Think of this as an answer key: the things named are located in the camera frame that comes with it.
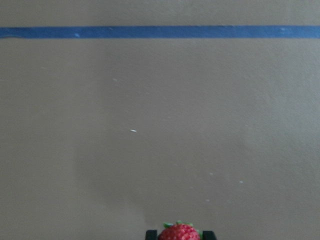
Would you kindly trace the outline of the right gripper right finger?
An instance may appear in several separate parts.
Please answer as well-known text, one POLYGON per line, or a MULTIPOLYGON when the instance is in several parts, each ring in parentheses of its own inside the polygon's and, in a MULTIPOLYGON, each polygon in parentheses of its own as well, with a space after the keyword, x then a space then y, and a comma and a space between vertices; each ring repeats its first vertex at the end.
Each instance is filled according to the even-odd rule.
POLYGON ((203 240, 216 240, 216 235, 211 230, 205 230, 202 232, 202 239, 203 240))

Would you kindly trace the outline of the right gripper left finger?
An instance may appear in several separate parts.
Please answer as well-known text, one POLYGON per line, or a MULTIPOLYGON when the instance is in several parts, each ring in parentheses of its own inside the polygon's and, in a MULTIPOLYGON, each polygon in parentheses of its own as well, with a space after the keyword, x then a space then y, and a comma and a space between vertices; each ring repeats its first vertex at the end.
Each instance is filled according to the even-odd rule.
POLYGON ((145 232, 145 240, 157 240, 158 232, 155 229, 150 229, 145 232))

